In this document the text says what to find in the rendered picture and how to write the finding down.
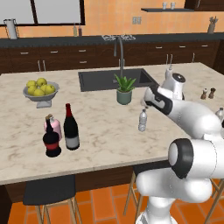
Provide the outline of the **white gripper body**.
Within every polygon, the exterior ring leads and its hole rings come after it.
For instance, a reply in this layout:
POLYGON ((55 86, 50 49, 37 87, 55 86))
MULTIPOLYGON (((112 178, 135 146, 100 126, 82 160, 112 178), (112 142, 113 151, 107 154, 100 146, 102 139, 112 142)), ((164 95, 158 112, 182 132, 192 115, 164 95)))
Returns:
POLYGON ((143 100, 147 106, 158 106, 160 101, 158 97, 158 89, 156 87, 147 87, 143 100))

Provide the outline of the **green plant in grey pot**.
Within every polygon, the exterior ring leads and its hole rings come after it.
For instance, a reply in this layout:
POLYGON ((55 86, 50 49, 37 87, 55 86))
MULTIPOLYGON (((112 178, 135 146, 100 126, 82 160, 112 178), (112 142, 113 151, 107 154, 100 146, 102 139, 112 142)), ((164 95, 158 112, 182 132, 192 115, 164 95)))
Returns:
POLYGON ((132 90, 135 88, 133 84, 136 79, 127 78, 126 76, 117 76, 115 79, 118 82, 118 89, 116 90, 116 100, 121 105, 128 105, 132 99, 132 90))

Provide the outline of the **grey tap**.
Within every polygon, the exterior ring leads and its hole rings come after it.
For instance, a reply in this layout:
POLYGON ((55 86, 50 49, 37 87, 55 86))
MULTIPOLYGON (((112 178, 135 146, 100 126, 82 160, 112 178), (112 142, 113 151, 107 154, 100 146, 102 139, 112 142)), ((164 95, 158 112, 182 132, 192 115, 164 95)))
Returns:
POLYGON ((119 38, 115 40, 115 44, 114 44, 114 57, 117 56, 117 45, 120 45, 120 76, 123 77, 123 67, 124 67, 124 55, 123 55, 123 41, 119 38))

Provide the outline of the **dark grey sink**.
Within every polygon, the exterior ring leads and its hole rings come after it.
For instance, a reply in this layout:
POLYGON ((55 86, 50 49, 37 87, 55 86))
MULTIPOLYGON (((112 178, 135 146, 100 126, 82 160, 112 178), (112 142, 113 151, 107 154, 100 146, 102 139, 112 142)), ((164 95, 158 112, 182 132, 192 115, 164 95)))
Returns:
MULTIPOLYGON (((78 75, 81 92, 110 90, 119 87, 116 80, 116 75, 120 76, 119 70, 78 72, 78 75)), ((122 75, 127 79, 135 79, 135 88, 149 87, 158 84, 143 68, 124 69, 122 75)))

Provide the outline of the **black stool wooden legs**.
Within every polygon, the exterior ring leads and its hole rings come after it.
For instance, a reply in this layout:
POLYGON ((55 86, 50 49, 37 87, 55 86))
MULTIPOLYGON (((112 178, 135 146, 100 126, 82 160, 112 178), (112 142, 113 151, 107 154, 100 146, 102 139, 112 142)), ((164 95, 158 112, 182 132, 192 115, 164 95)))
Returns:
POLYGON ((213 198, 213 204, 208 212, 208 215, 205 219, 204 224, 207 224, 214 212, 214 209, 216 208, 218 202, 220 200, 224 200, 224 178, 220 180, 219 184, 216 184, 213 180, 211 180, 212 185, 214 187, 214 192, 212 193, 212 198, 213 198))
POLYGON ((145 171, 148 171, 148 170, 167 168, 169 166, 170 166, 170 164, 167 160, 162 160, 162 161, 157 161, 157 162, 152 162, 152 163, 146 163, 146 164, 135 164, 133 166, 133 172, 132 172, 131 181, 130 181, 130 184, 129 184, 129 190, 128 190, 128 195, 127 195, 127 198, 126 198, 123 214, 126 214, 126 212, 128 210, 128 205, 130 203, 130 196, 133 196, 133 200, 134 200, 134 203, 135 203, 135 206, 136 206, 136 216, 135 216, 135 218, 137 218, 140 214, 140 209, 141 209, 144 197, 142 195, 139 195, 138 198, 136 197, 137 189, 134 187, 134 184, 136 182, 137 175, 141 172, 145 172, 145 171))
POLYGON ((73 224, 77 224, 75 215, 78 215, 82 224, 81 215, 75 198, 75 175, 66 175, 55 178, 43 178, 28 181, 24 190, 23 204, 35 206, 38 224, 51 224, 48 208, 59 204, 68 204, 73 224))

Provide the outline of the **clear bottle white cap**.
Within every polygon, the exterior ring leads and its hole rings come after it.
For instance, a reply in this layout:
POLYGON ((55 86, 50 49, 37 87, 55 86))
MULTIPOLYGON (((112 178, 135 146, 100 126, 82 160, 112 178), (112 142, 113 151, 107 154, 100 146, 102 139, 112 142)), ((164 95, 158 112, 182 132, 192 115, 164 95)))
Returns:
POLYGON ((219 119, 222 121, 224 118, 224 111, 223 108, 220 108, 218 111, 215 112, 215 114, 219 117, 219 119))

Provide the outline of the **dark wine bottle red cap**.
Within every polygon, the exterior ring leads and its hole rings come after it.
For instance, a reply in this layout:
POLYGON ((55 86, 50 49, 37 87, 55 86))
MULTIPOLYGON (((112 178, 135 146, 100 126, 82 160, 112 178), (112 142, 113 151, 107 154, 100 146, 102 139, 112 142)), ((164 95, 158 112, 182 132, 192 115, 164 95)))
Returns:
POLYGON ((70 151, 75 151, 80 147, 78 124, 73 117, 71 105, 69 103, 66 104, 64 136, 66 140, 66 147, 70 151))

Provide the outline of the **dark brown cupboard run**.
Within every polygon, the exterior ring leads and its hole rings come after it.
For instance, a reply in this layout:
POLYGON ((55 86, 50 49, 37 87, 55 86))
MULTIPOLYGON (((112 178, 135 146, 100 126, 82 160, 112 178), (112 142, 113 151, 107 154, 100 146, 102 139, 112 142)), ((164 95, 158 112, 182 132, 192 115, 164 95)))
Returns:
MULTIPOLYGON (((118 67, 120 45, 101 36, 0 39, 0 74, 118 67)), ((123 41, 124 65, 201 62, 224 74, 224 32, 136 35, 123 41)))

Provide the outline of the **pot of kitchen tools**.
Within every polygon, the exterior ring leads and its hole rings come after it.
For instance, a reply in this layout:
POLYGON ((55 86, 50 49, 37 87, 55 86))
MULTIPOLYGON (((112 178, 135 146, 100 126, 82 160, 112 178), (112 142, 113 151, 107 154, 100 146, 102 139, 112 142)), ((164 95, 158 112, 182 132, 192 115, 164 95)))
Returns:
POLYGON ((207 32, 209 34, 212 34, 212 33, 214 33, 215 25, 218 22, 218 18, 217 17, 210 17, 209 21, 210 21, 210 24, 208 26, 207 32))

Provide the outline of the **dark soda bottle red label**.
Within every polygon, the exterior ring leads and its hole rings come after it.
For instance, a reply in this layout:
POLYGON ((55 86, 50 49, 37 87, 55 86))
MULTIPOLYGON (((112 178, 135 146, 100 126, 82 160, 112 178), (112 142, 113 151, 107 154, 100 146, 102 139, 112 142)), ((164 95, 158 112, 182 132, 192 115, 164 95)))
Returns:
POLYGON ((45 134, 43 135, 43 142, 46 147, 45 154, 49 158, 54 158, 61 153, 61 148, 59 145, 60 136, 57 132, 53 130, 50 118, 48 116, 45 118, 45 122, 46 122, 46 131, 45 134))

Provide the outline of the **grey fruit bowl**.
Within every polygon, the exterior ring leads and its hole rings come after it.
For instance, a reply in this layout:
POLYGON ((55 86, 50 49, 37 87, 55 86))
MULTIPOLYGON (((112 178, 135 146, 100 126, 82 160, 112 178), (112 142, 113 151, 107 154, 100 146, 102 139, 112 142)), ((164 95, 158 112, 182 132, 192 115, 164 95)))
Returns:
POLYGON ((58 93, 60 89, 58 83, 50 81, 50 84, 52 84, 55 87, 55 91, 51 94, 43 96, 32 96, 28 94, 28 87, 24 88, 23 94, 25 97, 29 98, 32 102, 36 102, 38 109, 50 108, 52 106, 52 98, 58 93))

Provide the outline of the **black framed window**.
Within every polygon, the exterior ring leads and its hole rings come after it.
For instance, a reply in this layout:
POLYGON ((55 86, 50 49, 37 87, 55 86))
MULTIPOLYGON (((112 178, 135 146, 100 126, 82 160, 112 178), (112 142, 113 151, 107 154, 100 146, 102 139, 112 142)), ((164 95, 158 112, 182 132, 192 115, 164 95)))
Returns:
POLYGON ((0 0, 0 26, 5 19, 19 26, 84 25, 84 0, 0 0))

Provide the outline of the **silver jug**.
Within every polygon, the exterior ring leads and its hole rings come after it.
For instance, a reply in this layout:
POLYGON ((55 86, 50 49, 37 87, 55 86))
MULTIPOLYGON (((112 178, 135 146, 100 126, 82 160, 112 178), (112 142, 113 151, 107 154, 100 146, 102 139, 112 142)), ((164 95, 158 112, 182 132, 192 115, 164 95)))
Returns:
POLYGON ((19 33, 18 33, 16 19, 15 18, 5 19, 3 23, 5 25, 7 37, 9 39, 18 39, 19 33))

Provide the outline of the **dark wall shelf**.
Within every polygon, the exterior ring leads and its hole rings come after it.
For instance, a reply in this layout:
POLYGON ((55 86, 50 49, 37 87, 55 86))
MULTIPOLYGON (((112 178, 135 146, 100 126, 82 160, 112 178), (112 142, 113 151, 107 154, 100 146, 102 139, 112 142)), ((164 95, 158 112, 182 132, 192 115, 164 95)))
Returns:
POLYGON ((141 11, 146 12, 194 12, 194 10, 190 9, 181 9, 181 8, 175 8, 175 9, 160 9, 160 8, 141 8, 141 11))

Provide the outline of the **dark brown wall cupboard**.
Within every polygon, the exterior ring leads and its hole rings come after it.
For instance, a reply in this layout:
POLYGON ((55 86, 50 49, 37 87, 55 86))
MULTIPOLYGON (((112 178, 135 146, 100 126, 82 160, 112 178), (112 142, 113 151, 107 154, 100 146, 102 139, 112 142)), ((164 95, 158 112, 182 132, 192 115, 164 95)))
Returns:
POLYGON ((184 8, 193 11, 224 11, 224 0, 185 0, 184 8))

